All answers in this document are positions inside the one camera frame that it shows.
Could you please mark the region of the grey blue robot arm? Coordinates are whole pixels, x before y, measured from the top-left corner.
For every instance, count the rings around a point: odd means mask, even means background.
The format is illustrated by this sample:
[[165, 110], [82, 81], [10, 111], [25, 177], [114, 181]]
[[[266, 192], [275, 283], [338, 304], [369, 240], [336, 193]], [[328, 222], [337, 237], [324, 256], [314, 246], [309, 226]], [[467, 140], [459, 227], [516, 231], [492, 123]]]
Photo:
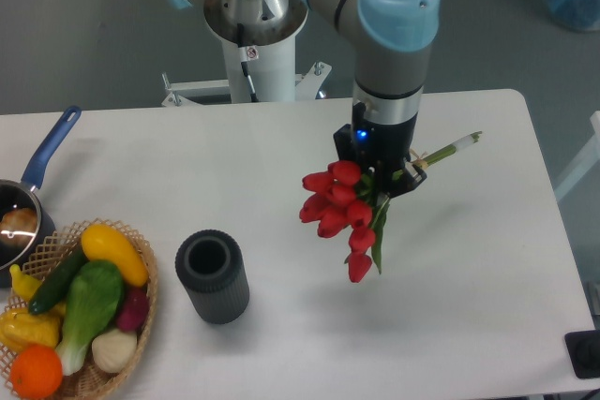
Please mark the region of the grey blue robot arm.
[[391, 198], [425, 172], [410, 147], [441, 0], [168, 0], [197, 7], [220, 40], [235, 103], [292, 101], [295, 39], [309, 14], [327, 21], [355, 52], [352, 120], [336, 132], [337, 154], [373, 172]]

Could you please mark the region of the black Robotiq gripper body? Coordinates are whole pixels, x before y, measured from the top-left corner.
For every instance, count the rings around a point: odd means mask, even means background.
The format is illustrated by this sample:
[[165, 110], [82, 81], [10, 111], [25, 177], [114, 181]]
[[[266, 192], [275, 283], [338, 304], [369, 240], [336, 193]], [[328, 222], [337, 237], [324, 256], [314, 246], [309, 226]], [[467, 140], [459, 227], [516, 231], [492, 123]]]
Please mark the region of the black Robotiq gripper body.
[[375, 187], [390, 198], [415, 190], [426, 179], [409, 156], [417, 114], [407, 117], [377, 118], [367, 102], [356, 100], [352, 119], [333, 135], [340, 160], [355, 162], [372, 170]]

